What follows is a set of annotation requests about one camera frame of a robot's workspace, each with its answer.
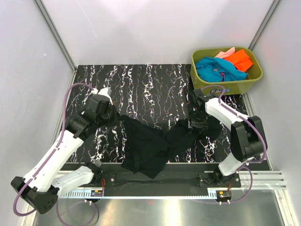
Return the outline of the right aluminium frame post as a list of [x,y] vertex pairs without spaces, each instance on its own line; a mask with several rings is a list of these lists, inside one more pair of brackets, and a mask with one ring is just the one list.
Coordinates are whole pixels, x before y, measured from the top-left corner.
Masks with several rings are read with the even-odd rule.
[[248,47],[249,50],[253,51],[260,40],[261,36],[263,35],[264,31],[268,27],[270,21],[272,20],[273,16],[275,15],[277,9],[279,8],[282,0],[273,0],[268,11],[266,12],[261,24],[259,25],[254,37],[251,40],[251,43]]

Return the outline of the black marbled table mat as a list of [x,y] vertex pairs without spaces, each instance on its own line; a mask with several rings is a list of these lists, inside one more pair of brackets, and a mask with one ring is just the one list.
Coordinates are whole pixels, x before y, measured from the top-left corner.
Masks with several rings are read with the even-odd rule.
[[[188,117],[193,89],[190,64],[80,65],[73,76],[66,114],[79,112],[90,95],[89,86],[109,87],[118,112],[153,128],[168,131]],[[96,131],[69,158],[70,163],[125,159],[127,137],[122,124]]]

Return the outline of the left aluminium frame post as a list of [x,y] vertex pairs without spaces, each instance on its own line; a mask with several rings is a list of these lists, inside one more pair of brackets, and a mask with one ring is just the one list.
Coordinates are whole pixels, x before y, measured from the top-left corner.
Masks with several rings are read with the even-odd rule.
[[49,29],[51,35],[53,36],[57,46],[59,47],[65,61],[67,62],[70,69],[75,72],[77,69],[77,66],[75,65],[74,61],[71,58],[71,55],[69,54],[45,4],[42,0],[33,0],[34,4],[36,5],[39,13],[41,14],[47,28]]

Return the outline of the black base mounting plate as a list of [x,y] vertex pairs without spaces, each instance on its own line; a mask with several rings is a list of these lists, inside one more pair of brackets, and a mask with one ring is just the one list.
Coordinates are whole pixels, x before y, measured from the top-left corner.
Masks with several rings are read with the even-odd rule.
[[133,173],[120,163],[101,165],[105,180],[104,195],[108,198],[163,198],[200,197],[208,189],[227,190],[240,187],[238,175],[231,182],[212,182],[216,163],[168,163],[161,172],[151,179],[138,172]]

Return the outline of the aluminium frame post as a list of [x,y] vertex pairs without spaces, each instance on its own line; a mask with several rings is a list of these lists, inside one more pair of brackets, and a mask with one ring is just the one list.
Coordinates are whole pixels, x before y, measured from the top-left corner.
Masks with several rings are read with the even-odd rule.
[[251,43],[248,47],[249,50],[253,51],[260,40],[261,36],[263,35],[264,31],[268,27],[270,21],[272,20],[273,16],[275,15],[277,9],[279,8],[282,0],[273,0],[268,11],[266,12],[261,24],[259,25],[254,37],[251,40]]
[[57,46],[59,47],[65,61],[67,62],[70,69],[75,72],[77,69],[77,66],[75,65],[74,61],[71,58],[71,55],[69,54],[45,4],[42,0],[33,0],[34,4],[36,5],[39,13],[41,14],[47,28],[49,29],[51,35],[53,36]]

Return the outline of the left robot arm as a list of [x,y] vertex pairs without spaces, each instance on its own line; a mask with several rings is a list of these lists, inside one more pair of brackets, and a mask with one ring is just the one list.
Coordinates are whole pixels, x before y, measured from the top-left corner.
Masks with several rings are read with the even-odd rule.
[[119,114],[108,94],[96,94],[86,102],[83,113],[72,115],[67,126],[62,128],[59,138],[43,156],[40,162],[25,176],[16,176],[11,186],[40,214],[51,210],[57,200],[69,191],[81,186],[100,184],[99,163],[86,163],[61,178],[56,175],[84,142],[101,127],[118,122]]

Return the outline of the pink t-shirt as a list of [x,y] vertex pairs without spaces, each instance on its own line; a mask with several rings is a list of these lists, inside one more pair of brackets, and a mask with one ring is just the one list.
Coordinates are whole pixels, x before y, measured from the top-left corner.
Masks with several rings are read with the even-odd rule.
[[226,58],[231,56],[232,54],[235,53],[235,47],[231,47],[230,49],[228,49],[227,51],[220,51],[215,58]]

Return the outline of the orange t-shirt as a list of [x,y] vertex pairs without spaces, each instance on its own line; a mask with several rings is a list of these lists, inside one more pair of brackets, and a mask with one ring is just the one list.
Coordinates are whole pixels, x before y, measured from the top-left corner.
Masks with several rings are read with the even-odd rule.
[[232,55],[225,58],[225,60],[231,62],[235,68],[239,71],[246,72],[252,65],[250,57],[246,54],[246,52],[241,49]]

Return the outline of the blue t-shirt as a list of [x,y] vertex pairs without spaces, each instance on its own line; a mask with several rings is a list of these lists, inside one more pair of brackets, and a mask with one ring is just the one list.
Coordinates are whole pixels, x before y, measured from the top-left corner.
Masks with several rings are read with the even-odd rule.
[[206,82],[241,81],[247,77],[247,73],[237,70],[231,62],[215,57],[202,58],[195,63],[195,68]]

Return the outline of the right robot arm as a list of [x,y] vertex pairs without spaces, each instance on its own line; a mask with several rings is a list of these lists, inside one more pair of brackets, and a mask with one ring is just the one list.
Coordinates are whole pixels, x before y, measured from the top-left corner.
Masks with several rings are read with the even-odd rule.
[[242,114],[216,94],[204,94],[201,89],[190,92],[189,99],[189,128],[212,139],[217,139],[223,126],[230,131],[230,154],[203,182],[225,186],[243,166],[265,159],[267,141],[258,116]]

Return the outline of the black t-shirt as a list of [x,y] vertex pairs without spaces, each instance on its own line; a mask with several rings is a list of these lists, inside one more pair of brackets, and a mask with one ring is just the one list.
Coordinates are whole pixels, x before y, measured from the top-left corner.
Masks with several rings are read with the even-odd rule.
[[196,140],[209,137],[216,140],[222,125],[208,117],[208,129],[189,127],[189,119],[180,119],[168,131],[140,123],[127,115],[121,116],[127,137],[125,159],[121,166],[134,174],[140,172],[154,179],[167,161],[190,148]]

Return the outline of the olive green plastic bin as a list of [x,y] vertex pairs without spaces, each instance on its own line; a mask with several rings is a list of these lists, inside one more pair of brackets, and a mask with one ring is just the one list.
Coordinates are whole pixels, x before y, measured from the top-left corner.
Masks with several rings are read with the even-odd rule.
[[244,94],[263,75],[253,52],[243,47],[200,49],[191,60],[193,87],[205,93]]

